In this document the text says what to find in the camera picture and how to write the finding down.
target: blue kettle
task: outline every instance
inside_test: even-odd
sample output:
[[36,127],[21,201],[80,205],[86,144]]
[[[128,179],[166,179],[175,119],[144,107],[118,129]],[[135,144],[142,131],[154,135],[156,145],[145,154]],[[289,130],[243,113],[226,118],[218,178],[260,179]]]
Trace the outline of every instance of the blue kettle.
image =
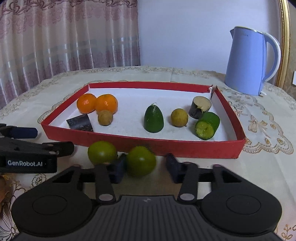
[[[238,92],[260,95],[264,82],[278,71],[281,49],[277,39],[270,34],[237,26],[230,31],[232,46],[228,60],[225,84]],[[274,49],[274,64],[266,73],[266,43]]]

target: table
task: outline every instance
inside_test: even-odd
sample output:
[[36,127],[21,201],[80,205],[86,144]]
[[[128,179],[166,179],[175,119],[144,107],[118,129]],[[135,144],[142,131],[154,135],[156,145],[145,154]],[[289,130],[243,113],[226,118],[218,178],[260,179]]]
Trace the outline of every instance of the table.
[[[210,71],[187,71],[176,68],[149,66],[100,68],[61,73],[44,80],[34,89],[19,96],[0,110],[0,122],[8,125],[36,127],[39,135],[34,142],[50,142],[40,122],[59,104],[83,85],[101,81],[162,81],[217,85],[237,114],[247,136],[247,143],[238,159],[189,159],[202,168],[221,164],[257,186],[273,194],[283,208],[282,218],[275,232],[283,240],[296,240],[296,101],[282,89],[266,83],[266,96],[248,96],[229,89],[224,75]],[[165,171],[162,157],[148,176],[135,181],[125,177],[113,185],[116,196],[164,195],[179,192]],[[77,146],[75,154],[58,160],[58,171],[79,164],[92,168],[87,147]],[[0,240],[10,240],[17,234],[11,218],[11,205],[25,191],[42,183],[54,174],[6,174],[10,192],[2,203]],[[207,183],[199,185],[199,198],[210,191]],[[85,193],[94,198],[94,185],[88,184]]]

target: wall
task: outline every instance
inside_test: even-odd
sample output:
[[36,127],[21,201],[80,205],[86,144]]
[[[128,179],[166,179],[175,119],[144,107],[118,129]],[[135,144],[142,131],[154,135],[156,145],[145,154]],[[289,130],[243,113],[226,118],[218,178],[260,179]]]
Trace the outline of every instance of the wall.
[[225,73],[229,31],[235,26],[268,32],[280,41],[277,0],[142,0],[138,8],[141,65]]
[[290,10],[290,51],[284,91],[296,99],[296,86],[292,85],[293,72],[296,70],[296,8],[289,3]]

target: golden picture frame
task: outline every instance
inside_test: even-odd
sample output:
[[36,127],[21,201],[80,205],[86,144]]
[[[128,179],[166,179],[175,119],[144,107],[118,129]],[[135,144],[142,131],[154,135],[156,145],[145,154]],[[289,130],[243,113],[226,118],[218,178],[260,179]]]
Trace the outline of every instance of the golden picture frame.
[[288,0],[278,0],[278,2],[281,21],[281,62],[275,85],[282,89],[286,79],[290,50],[290,14]]

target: floral curtain pattern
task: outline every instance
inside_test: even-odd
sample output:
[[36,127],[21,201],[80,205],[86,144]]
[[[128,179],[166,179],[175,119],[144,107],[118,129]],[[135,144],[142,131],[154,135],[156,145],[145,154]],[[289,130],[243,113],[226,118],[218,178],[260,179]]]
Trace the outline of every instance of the floral curtain pattern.
[[137,0],[5,0],[0,109],[73,70],[140,65]]

